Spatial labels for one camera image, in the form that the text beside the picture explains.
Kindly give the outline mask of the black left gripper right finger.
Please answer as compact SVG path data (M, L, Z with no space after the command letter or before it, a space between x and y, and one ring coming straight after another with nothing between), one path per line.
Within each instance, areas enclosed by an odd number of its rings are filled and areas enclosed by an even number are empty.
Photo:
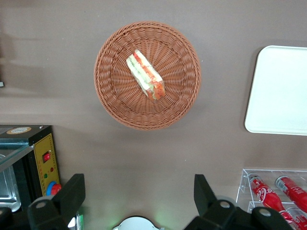
M203 174L194 176L194 202L198 211L187 230L291 230L274 209L256 207L247 213L232 202L217 199Z

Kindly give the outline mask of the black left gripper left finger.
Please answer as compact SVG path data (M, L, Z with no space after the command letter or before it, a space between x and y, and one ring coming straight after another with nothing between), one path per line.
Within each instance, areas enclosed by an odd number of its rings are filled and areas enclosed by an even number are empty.
M77 173L52 198L41 197L28 207L30 229L67 230L84 200L84 174Z

